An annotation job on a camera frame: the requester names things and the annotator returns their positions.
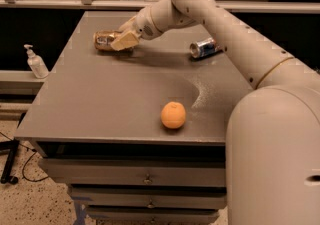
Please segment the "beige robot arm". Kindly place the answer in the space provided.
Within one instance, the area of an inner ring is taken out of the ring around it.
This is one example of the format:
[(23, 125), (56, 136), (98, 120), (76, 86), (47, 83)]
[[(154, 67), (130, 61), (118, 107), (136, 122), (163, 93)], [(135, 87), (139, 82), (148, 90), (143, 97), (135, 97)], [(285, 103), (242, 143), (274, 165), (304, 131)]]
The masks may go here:
[(229, 225), (320, 225), (320, 78), (215, 0), (161, 0), (120, 27), (115, 50), (201, 24), (252, 87), (226, 132)]

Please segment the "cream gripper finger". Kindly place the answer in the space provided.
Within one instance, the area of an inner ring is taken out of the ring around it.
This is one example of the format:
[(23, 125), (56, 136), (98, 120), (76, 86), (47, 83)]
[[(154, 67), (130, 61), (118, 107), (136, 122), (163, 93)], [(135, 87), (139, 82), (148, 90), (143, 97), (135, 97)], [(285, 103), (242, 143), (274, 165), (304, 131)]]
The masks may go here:
[(140, 35), (135, 31), (124, 31), (115, 36), (114, 40), (111, 42), (110, 46), (116, 50), (124, 50), (134, 47), (139, 44)]
[(130, 18), (128, 21), (126, 21), (124, 24), (122, 24), (119, 27), (119, 31), (120, 32), (125, 32), (125, 31), (135, 31), (135, 22), (136, 22), (136, 17), (133, 16), (132, 18)]

